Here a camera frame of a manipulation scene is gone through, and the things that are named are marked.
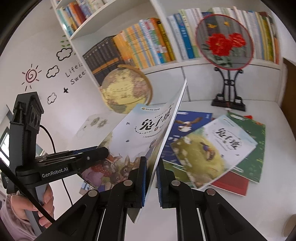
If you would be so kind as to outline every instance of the black cable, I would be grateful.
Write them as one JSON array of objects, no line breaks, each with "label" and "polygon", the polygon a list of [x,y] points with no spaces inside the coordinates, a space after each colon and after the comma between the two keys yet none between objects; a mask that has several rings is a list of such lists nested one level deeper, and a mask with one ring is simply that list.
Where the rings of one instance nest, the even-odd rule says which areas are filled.
[{"label": "black cable", "polygon": [[39,202],[33,197],[33,195],[28,191],[28,189],[21,183],[21,181],[13,174],[8,166],[0,158],[0,170],[19,188],[19,190],[33,203],[33,205],[38,209],[39,212],[47,218],[48,221],[54,223],[55,220],[49,215],[47,211],[41,206]]},{"label": "black cable", "polygon": [[[55,150],[55,147],[54,147],[54,141],[53,141],[53,139],[52,139],[50,133],[48,132],[48,130],[47,130],[43,125],[40,125],[40,127],[41,127],[41,128],[46,132],[46,134],[49,136],[50,141],[52,142],[52,148],[53,148],[53,150],[54,150],[54,153],[56,153],[56,150]],[[70,194],[69,194],[69,192],[68,192],[68,189],[66,188],[66,184],[65,184],[63,178],[62,178],[62,182],[63,182],[64,188],[65,188],[65,190],[66,190],[66,193],[67,193],[67,195],[68,195],[68,197],[69,197],[69,200],[70,200],[71,206],[73,206],[72,199],[71,199],[71,197],[70,197]]]}]

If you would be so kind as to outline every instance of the black fan stand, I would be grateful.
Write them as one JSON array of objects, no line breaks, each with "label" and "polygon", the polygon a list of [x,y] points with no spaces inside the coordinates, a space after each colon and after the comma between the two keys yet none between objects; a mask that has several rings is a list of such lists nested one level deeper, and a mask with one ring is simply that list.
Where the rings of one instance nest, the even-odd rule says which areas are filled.
[{"label": "black fan stand", "polygon": [[[231,109],[235,110],[241,110],[241,111],[246,111],[246,105],[243,103],[243,100],[240,96],[237,96],[237,90],[235,88],[235,81],[237,79],[238,74],[243,74],[243,70],[239,69],[235,76],[234,79],[232,80],[230,78],[230,70],[228,70],[228,79],[225,79],[224,74],[222,73],[221,69],[218,67],[214,68],[215,71],[219,71],[222,78],[223,78],[223,90],[221,94],[217,94],[216,98],[213,99],[212,101],[212,106],[218,106],[218,107],[228,107]],[[225,100],[225,88],[228,86],[228,101]],[[233,86],[234,90],[234,99],[233,101],[230,100],[231,96],[231,86]]]}]

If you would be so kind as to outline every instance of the human hand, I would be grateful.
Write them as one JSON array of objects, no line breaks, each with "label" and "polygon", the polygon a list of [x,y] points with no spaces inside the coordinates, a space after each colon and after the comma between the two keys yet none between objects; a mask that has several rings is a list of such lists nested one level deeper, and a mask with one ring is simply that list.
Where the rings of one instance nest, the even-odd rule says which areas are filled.
[{"label": "human hand", "polygon": [[[46,191],[43,196],[43,208],[47,211],[52,217],[54,216],[54,197],[50,185],[47,185]],[[11,207],[13,208],[15,214],[18,218],[28,220],[28,217],[25,213],[25,210],[29,211],[38,211],[38,209],[29,201],[28,198],[18,195],[13,195],[10,198]],[[52,223],[50,223],[42,213],[38,211],[39,224],[48,228]]]}]

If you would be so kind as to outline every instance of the window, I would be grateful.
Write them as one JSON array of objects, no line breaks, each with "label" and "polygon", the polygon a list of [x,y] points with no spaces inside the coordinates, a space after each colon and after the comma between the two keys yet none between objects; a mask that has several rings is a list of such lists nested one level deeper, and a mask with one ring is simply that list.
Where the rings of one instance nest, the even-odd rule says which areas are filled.
[{"label": "window", "polygon": [[[42,156],[46,153],[36,144],[36,156]],[[0,138],[0,157],[9,166],[9,129],[8,127]]]}]

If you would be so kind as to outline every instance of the sun drawing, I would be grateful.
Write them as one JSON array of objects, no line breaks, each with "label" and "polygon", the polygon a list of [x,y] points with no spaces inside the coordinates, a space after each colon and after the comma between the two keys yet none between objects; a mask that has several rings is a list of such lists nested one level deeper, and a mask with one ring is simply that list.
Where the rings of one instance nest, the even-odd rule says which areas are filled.
[{"label": "sun drawing", "polygon": [[34,80],[36,80],[36,81],[39,81],[38,79],[37,79],[37,75],[42,71],[42,70],[40,70],[39,72],[37,72],[37,68],[38,68],[38,65],[36,66],[36,68],[35,69],[32,69],[32,64],[31,64],[31,68],[30,69],[28,69],[28,71],[25,73],[25,72],[22,72],[23,74],[25,74],[26,75],[26,81],[24,82],[24,83],[22,83],[22,85],[23,84],[25,84],[26,82],[26,88],[25,88],[25,91],[27,91],[27,88],[28,88],[28,86],[30,86],[30,89],[32,89],[32,87],[31,87],[31,83],[34,81]]}]

